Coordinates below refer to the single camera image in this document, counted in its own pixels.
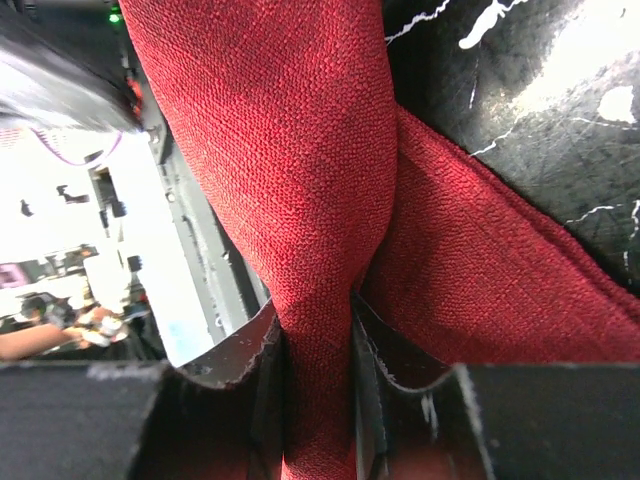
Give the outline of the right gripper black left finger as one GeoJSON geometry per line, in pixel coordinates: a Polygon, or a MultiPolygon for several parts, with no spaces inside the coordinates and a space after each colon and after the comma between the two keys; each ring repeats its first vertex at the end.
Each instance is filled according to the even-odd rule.
{"type": "Polygon", "coordinates": [[[282,332],[265,305],[192,363],[1,368],[5,479],[277,479],[282,332]]]}

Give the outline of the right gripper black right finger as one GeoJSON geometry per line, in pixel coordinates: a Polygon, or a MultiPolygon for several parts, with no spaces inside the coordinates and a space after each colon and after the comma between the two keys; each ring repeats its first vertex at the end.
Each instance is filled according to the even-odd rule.
{"type": "Polygon", "coordinates": [[[361,479],[635,479],[635,364],[448,366],[351,299],[361,479]]]}

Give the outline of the dark red cloth napkin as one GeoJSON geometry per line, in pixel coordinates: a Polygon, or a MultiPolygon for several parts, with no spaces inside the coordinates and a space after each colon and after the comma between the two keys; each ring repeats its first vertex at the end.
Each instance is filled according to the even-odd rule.
{"type": "Polygon", "coordinates": [[[447,363],[637,362],[639,302],[399,106],[378,1],[125,1],[157,102],[269,288],[283,475],[356,475],[350,294],[447,363]]]}

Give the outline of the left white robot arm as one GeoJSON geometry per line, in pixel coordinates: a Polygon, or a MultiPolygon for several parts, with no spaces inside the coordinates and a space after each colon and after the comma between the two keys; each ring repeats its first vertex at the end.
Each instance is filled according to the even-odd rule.
{"type": "Polygon", "coordinates": [[[2,127],[139,129],[132,56],[116,1],[2,2],[2,127]]]}

